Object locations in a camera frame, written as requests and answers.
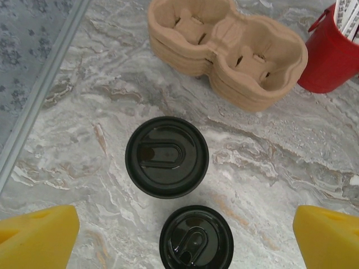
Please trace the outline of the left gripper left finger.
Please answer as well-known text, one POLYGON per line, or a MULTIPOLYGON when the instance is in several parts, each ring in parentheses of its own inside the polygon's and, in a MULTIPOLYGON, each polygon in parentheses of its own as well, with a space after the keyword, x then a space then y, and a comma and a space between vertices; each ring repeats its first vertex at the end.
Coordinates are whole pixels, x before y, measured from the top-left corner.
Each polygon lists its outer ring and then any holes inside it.
POLYGON ((73 205, 1 220, 1 268, 66 268, 79 228, 73 205))

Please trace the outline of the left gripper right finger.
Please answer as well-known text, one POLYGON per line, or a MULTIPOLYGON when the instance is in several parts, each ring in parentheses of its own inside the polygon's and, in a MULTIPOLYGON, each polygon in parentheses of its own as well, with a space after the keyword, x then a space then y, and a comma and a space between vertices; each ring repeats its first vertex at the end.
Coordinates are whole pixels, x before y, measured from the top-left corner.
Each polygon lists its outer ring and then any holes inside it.
POLYGON ((307 268, 358 268, 358 217, 299 206, 293 231, 307 268))

